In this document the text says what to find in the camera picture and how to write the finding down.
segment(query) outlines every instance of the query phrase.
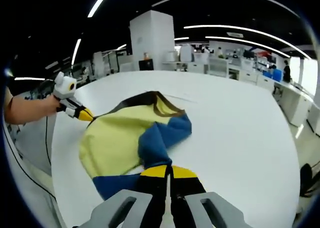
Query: blue cloth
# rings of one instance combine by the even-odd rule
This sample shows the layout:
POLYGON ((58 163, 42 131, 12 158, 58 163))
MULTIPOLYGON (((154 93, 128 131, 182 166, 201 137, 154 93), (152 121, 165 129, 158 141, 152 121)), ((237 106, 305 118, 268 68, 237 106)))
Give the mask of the blue cloth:
MULTIPOLYGON (((192 133, 192 125, 186 114, 170 118, 168 124, 155 122, 138 140, 138 155, 145 169, 160 165, 171 165, 167 149, 187 138, 192 133)), ((104 200, 117 192, 132 190, 140 174, 94 177, 93 183, 104 200)))
POLYGON ((275 81, 281 82, 281 80, 282 80, 282 71, 279 70, 279 69, 274 69, 273 72, 274 72, 273 73, 273 79, 275 81))
POLYGON ((265 76, 265 77, 269 77, 269 78, 272 78, 272 74, 267 72, 267 71, 263 71, 262 74, 265 76))

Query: computer monitor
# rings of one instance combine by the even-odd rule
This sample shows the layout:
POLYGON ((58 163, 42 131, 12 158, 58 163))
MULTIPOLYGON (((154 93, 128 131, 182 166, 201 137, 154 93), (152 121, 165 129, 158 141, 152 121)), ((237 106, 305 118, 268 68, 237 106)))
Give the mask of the computer monitor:
POLYGON ((245 50, 243 52, 243 55, 245 58, 254 58, 255 56, 255 52, 252 52, 252 51, 248 51, 248 50, 245 50))
POLYGON ((277 59, 276 59, 276 57, 273 57, 272 55, 268 55, 267 57, 267 60, 268 60, 268 62, 271 62, 271 63, 274 63, 274 64, 276 64, 277 62, 277 59))
POLYGON ((154 62, 152 59, 139 61, 140 71, 151 71, 154 69, 154 62))

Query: window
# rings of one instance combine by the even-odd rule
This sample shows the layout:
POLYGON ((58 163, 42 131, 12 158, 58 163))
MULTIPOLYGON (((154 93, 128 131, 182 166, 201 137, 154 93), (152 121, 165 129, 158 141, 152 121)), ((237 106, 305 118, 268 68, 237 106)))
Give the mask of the window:
POLYGON ((318 81, 318 61, 314 59, 303 60, 302 87, 313 96, 316 93, 318 81))
POLYGON ((294 82, 299 82, 300 75, 300 58, 299 57, 291 57, 289 62, 290 67, 290 75, 294 82))

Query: person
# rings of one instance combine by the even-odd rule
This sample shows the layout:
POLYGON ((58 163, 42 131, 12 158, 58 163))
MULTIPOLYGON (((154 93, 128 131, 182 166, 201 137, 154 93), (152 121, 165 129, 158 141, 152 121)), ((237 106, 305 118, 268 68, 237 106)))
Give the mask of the person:
POLYGON ((289 64, 288 64, 288 61, 287 60, 285 60, 285 67, 284 67, 284 69, 283 69, 283 80, 285 81, 285 82, 290 82, 290 80, 291 80, 291 76, 290 76, 290 67, 289 67, 289 64))
POLYGON ((207 46, 206 46, 206 47, 204 47, 204 49, 203 49, 203 50, 204 50, 204 51, 203 51, 204 53, 210 53, 210 51, 209 51, 209 47, 207 47, 207 46))
POLYGON ((237 51, 233 51, 233 58, 238 58, 237 51))
POLYGON ((218 48, 218 50, 216 52, 216 55, 217 55, 218 58, 224 58, 224 56, 223 56, 224 54, 222 52, 221 47, 218 48))
POLYGON ((272 64, 270 67, 269 67, 269 73, 271 73, 271 75, 273 75, 274 73, 274 70, 276 69, 277 67, 274 65, 274 64, 272 64))
POLYGON ((4 99, 4 120, 14 125, 40 120, 55 114, 60 107, 59 101, 53 95, 45 99, 25 100, 23 97, 12 96, 7 87, 4 99))

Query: office desk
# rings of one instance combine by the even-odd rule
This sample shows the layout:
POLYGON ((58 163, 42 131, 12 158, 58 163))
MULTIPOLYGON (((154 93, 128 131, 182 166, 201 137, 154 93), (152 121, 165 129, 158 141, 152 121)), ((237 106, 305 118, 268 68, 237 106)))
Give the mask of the office desk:
MULTIPOLYGON (((174 165, 194 171, 208 192, 215 191, 240 209, 252 227, 291 227, 300 191, 298 156, 270 93, 215 76, 139 71, 102 78, 75 96, 100 115, 150 90, 185 109, 192 122, 192 135, 169 150, 174 165)), ((53 186, 68 228, 86 222, 103 202, 78 158, 78 142, 87 125, 61 112, 53 133, 53 186)))
POLYGON ((279 105, 285 116, 292 125, 299 127, 307 119, 313 99, 289 83, 275 81, 275 84, 282 88, 279 105))

